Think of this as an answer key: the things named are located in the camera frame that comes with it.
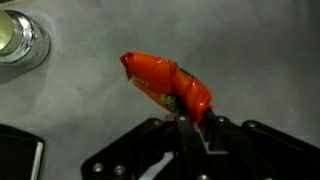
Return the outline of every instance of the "screw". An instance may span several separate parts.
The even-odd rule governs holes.
[[[201,174],[197,177],[197,180],[210,180],[210,178],[205,174]]]
[[[103,164],[95,163],[92,170],[96,173],[101,172],[103,170]]]
[[[121,176],[126,172],[126,168],[122,165],[117,165],[116,167],[114,167],[113,172],[114,174]]]
[[[160,122],[157,121],[157,120],[155,120],[155,121],[153,121],[153,124],[156,125],[156,126],[159,126],[159,125],[160,125]]]
[[[254,128],[254,127],[256,127],[257,125],[256,125],[256,123],[249,122],[249,123],[248,123],[248,126],[251,127],[251,128]]]
[[[181,121],[185,121],[185,120],[187,120],[187,118],[184,117],[184,116],[180,116],[180,120],[181,120]]]
[[[219,117],[219,121],[220,122],[224,122],[224,118],[223,117]]]

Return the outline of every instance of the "gray surface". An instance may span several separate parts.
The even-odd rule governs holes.
[[[1,123],[47,142],[42,179],[79,180],[81,163],[166,111],[118,61],[174,59],[213,93],[217,114],[257,119],[320,147],[319,1],[34,0],[13,9],[51,34],[37,69],[0,70]]]

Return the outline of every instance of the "black object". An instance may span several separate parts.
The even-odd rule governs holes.
[[[0,180],[37,180],[44,141],[30,133],[0,125]]]
[[[159,180],[319,180],[320,150],[257,121],[241,127],[211,110],[195,130],[189,117],[148,119],[87,160],[83,180],[138,179],[165,152]]]

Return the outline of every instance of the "plastic packaging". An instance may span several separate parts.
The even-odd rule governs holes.
[[[128,79],[167,110],[199,121],[206,109],[213,108],[208,88],[176,62],[142,52],[128,52],[120,60]]]

